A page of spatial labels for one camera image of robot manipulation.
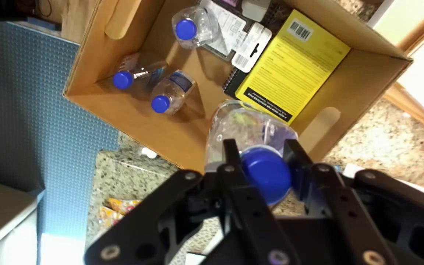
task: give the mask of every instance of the blue bottle cap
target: blue bottle cap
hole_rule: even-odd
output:
[[[176,23],[176,27],[173,28],[173,31],[179,40],[189,42],[195,37],[197,27],[194,21],[181,20]]]
[[[267,205],[285,198],[291,174],[281,157],[263,148],[251,148],[241,155],[241,161],[247,180],[260,192]]]
[[[134,77],[128,71],[119,71],[111,77],[111,83],[119,90],[126,90],[134,84]]]
[[[169,98],[160,95],[160,96],[156,96],[153,101],[151,101],[151,109],[156,112],[156,114],[164,114],[167,109],[169,109]]]

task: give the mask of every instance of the clear plastic bottle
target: clear plastic bottle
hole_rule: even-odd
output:
[[[172,31],[182,48],[192,49],[220,39],[220,27],[209,9],[191,6],[170,20]]]
[[[136,90],[134,95],[151,92],[161,80],[166,64],[153,53],[132,53],[122,59],[111,77],[111,84],[119,90]]]
[[[262,193],[267,205],[281,202],[290,190],[291,174],[282,159],[284,142],[297,134],[281,121],[229,101],[217,108],[206,145],[206,173],[223,162],[222,142],[234,139],[247,180]]]
[[[184,73],[175,71],[156,84],[151,93],[151,109],[156,114],[172,115],[181,109],[195,83]]]

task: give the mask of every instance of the yellow label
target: yellow label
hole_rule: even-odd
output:
[[[290,124],[350,48],[293,11],[235,96]]]

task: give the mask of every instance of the blue tiled wall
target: blue tiled wall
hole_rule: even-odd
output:
[[[44,186],[39,233],[82,242],[94,158],[114,149],[116,131],[61,98],[76,49],[0,23],[0,183]]]

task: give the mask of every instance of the screw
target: screw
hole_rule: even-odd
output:
[[[365,251],[362,260],[366,265],[385,265],[385,260],[373,251]]]
[[[320,171],[320,173],[329,173],[329,168],[328,168],[326,165],[318,165],[316,168],[318,168],[318,171]]]
[[[216,202],[213,204],[213,208],[214,208],[214,210],[220,210],[220,207],[222,207],[222,204],[220,204],[219,201],[216,201]]]
[[[270,265],[287,265],[288,264],[287,254],[284,254],[282,251],[278,251],[278,249],[270,251],[267,260],[269,260]]]
[[[225,170],[225,173],[234,173],[235,171],[235,168],[232,165],[226,165],[223,170]]]
[[[184,179],[185,179],[185,180],[195,180],[195,179],[197,179],[197,176],[195,176],[195,174],[192,174],[192,173],[187,173],[187,174],[184,176]]]
[[[368,179],[368,180],[375,180],[375,179],[376,179],[372,173],[365,173],[363,176],[365,176],[365,179]]]
[[[100,258],[104,260],[104,261],[116,260],[119,255],[120,255],[120,248],[117,245],[106,246],[100,252]]]

